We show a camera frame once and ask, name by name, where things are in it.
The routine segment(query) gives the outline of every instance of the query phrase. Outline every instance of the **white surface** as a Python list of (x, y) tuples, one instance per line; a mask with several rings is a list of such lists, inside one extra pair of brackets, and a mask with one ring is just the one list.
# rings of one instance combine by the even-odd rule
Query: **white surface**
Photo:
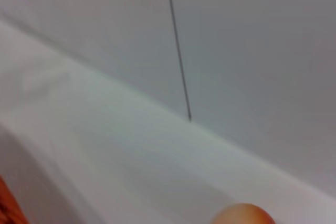
[(169, 0), (0, 0), (0, 9), (187, 115)]
[(174, 0), (193, 120), (336, 196), (336, 0)]
[[(7, 34), (9, 28), (1, 25), (0, 35)], [(13, 51), (21, 43), (33, 43), (12, 34)], [(46, 50), (38, 43), (30, 49), (36, 55)], [(1, 61), (16, 58), (2, 55)], [(255, 203), (280, 224), (335, 223), (333, 198), (118, 82), (52, 55), (60, 59), (57, 66), (68, 72), (67, 79), (57, 77), (63, 81), (52, 82), (49, 92), (34, 101), (2, 112), (0, 121), (21, 136), (83, 215), (81, 203), (48, 162), (58, 166), (106, 223), (203, 224), (234, 201)]]
[[(76, 214), (69, 202), (55, 188), (54, 182), (50, 182), (43, 169), (34, 162), (34, 158), (18, 144), (18, 137), (21, 136), (13, 136), (0, 126), (0, 176), (14, 194), (29, 223), (102, 224), (100, 218), (85, 204), (84, 200), (80, 200), (80, 195), (72, 187), (71, 198), (77, 198), (81, 208), (85, 209), (82, 211), (84, 215), (79, 217)], [(48, 170), (53, 168), (53, 174), (57, 175), (58, 180), (62, 178), (62, 174), (57, 171), (52, 162), (48, 161), (48, 158), (39, 159), (41, 160), (44, 166), (48, 165)]]

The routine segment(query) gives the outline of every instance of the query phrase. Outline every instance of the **blurry object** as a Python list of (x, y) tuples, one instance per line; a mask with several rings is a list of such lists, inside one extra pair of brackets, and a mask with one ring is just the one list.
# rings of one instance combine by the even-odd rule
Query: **blurry object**
[(28, 224), (20, 206), (0, 177), (0, 224)]
[(220, 212), (212, 224), (275, 224), (275, 221), (260, 207), (236, 204)]

